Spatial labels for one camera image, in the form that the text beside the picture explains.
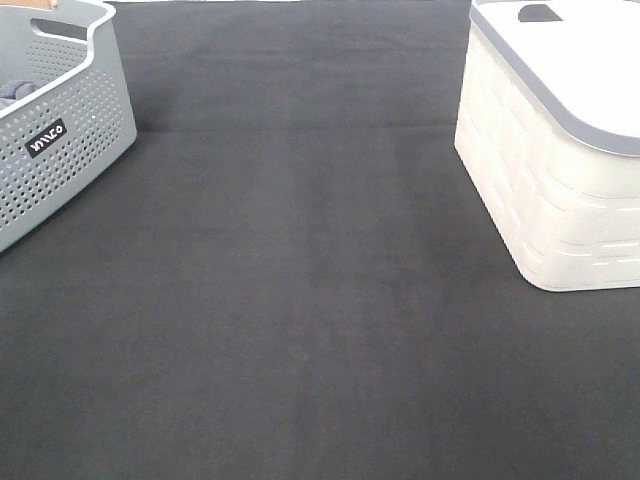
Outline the blue-grey towel in basket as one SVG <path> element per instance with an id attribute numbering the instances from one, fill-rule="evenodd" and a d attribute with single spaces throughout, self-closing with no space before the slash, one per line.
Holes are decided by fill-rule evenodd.
<path id="1" fill-rule="evenodd" d="M 31 100 L 41 89 L 41 85 L 30 80 L 10 80 L 1 86 L 0 109 L 2 112 L 14 105 L 22 105 Z"/>

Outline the black table cloth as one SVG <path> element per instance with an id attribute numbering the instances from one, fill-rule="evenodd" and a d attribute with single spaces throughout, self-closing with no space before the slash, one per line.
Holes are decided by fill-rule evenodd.
<path id="1" fill-rule="evenodd" d="M 635 479 L 639 293 L 516 270 L 465 1 L 129 3 L 138 136 L 1 258 L 5 479 Z"/>

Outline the white lidded storage box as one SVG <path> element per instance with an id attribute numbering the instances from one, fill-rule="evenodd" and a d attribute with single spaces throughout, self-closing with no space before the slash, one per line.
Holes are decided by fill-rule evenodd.
<path id="1" fill-rule="evenodd" d="M 639 283 L 639 5 L 474 1 L 454 145 L 519 273 Z"/>

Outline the grey perforated plastic basket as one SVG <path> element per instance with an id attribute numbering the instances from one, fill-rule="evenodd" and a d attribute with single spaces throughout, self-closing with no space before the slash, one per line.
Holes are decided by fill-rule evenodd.
<path id="1" fill-rule="evenodd" d="M 135 141 L 114 6 L 1 5 L 1 81 L 38 90 L 1 111 L 1 247 L 81 192 Z"/>

